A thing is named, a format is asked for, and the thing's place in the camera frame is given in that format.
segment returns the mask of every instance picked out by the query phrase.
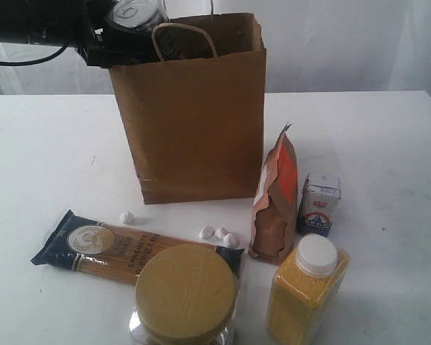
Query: brown paper bag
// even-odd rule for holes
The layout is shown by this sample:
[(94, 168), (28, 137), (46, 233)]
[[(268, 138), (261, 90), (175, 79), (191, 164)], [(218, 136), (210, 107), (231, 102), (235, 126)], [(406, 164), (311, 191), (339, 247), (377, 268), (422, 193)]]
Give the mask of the brown paper bag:
[(188, 60), (109, 71), (144, 202), (252, 197), (263, 152), (261, 28), (246, 13), (173, 22), (204, 29), (218, 57), (203, 36), (172, 29)]
[(265, 160), (252, 211), (249, 255), (274, 264), (290, 253), (297, 220), (297, 157), (288, 129), (283, 128)]

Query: metal can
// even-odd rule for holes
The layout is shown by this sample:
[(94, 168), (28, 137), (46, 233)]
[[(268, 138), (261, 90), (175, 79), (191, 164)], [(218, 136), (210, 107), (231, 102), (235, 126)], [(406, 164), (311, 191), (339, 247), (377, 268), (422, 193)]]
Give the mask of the metal can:
[[(148, 35), (152, 35), (157, 25), (170, 22), (162, 0), (120, 0), (108, 16), (122, 27)], [(164, 29), (157, 36), (163, 57), (179, 60), (181, 49), (171, 31)]]
[(332, 227), (332, 212), (340, 197), (340, 178), (308, 173), (302, 191), (297, 233), (315, 233), (327, 237)]

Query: white table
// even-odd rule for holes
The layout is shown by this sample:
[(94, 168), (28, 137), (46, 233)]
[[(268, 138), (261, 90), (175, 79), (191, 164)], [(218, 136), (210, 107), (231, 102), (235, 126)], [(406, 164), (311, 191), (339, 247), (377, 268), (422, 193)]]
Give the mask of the white table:
[[(266, 150), (280, 129), (308, 171), (339, 175), (330, 239), (352, 262), (318, 344), (431, 344), (431, 99), (424, 92), (269, 94)], [(197, 239), (202, 225), (249, 240), (251, 199), (144, 206), (113, 96), (0, 96), (0, 344), (129, 344), (134, 288), (35, 267), (69, 208)], [(247, 259), (239, 344), (264, 328), (275, 266)]]

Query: jar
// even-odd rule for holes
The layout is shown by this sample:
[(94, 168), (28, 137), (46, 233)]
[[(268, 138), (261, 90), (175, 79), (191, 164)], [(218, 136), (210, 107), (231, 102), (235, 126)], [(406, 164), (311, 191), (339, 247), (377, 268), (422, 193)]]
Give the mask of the jar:
[(151, 259), (136, 284), (130, 332), (140, 345), (230, 345), (236, 277), (213, 250), (184, 244)]
[(281, 345), (309, 344), (338, 292), (348, 254), (324, 236), (309, 234), (273, 278), (267, 330)]

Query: white wall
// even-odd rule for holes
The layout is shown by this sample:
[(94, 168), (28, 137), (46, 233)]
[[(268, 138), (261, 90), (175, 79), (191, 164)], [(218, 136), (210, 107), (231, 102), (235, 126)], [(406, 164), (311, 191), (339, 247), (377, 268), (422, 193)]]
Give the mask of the white wall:
[[(210, 0), (167, 0), (170, 17), (208, 14)], [(267, 90), (426, 90), (431, 95), (431, 0), (214, 0), (253, 12), (267, 48)], [(0, 45), (3, 60), (51, 47)], [(0, 68), (0, 93), (110, 93), (106, 71), (73, 52), (37, 67)]]

